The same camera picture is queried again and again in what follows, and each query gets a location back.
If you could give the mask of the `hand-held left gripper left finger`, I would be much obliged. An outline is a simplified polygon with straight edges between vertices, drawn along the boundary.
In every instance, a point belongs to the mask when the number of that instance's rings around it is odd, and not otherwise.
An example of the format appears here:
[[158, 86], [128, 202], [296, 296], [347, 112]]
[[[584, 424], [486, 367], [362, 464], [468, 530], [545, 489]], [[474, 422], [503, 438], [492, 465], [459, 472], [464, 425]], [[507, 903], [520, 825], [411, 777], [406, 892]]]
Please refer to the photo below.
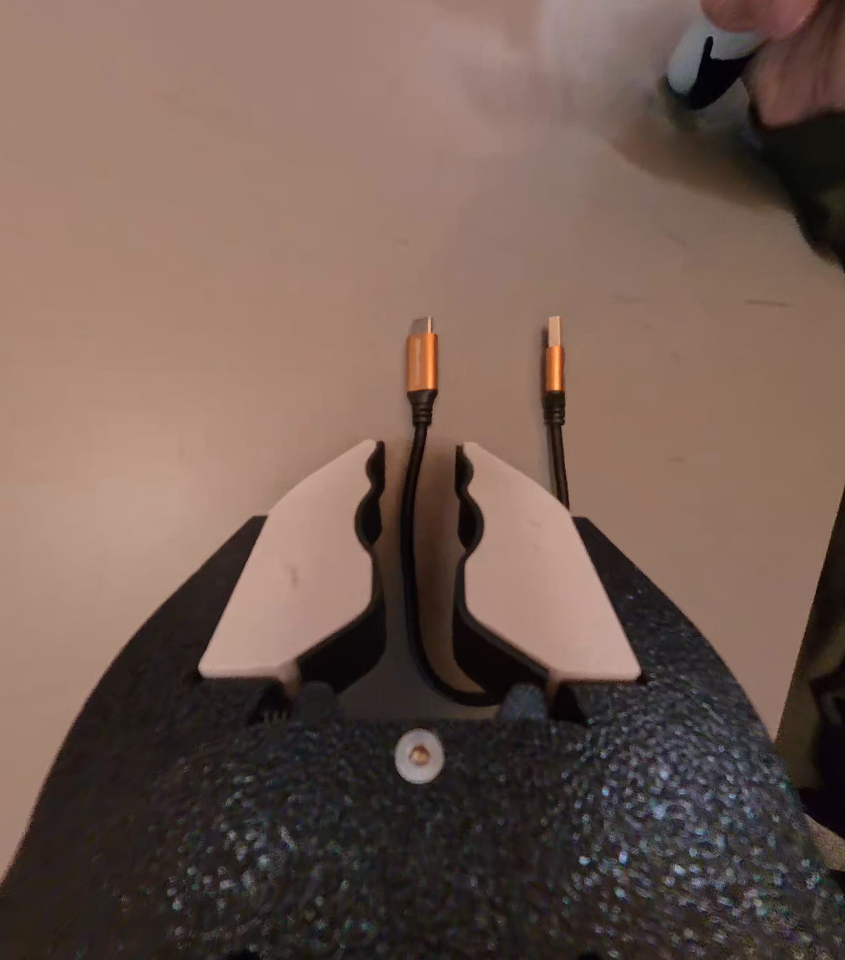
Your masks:
[[344, 690], [373, 668], [385, 627], [364, 627], [380, 611], [384, 468], [384, 444], [364, 439], [276, 502], [201, 655], [201, 679]]

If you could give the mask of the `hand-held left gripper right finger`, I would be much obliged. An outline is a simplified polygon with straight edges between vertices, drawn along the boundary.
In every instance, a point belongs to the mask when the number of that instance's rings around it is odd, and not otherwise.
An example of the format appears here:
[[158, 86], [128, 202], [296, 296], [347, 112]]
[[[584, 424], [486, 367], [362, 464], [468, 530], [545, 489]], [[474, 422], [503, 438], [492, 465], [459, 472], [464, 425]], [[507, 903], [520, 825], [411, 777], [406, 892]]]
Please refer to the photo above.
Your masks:
[[632, 685], [643, 675], [573, 516], [551, 492], [466, 441], [456, 449], [454, 659], [501, 702], [517, 685]]

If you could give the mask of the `person's right hand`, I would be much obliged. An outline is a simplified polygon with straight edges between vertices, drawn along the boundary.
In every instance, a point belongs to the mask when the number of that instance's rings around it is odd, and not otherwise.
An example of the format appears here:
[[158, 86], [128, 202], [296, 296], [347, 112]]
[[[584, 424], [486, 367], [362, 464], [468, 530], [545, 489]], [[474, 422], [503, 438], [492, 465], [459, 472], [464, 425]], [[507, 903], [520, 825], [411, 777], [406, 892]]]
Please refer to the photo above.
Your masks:
[[744, 84], [762, 126], [845, 113], [845, 1], [703, 1], [716, 27], [765, 44]]

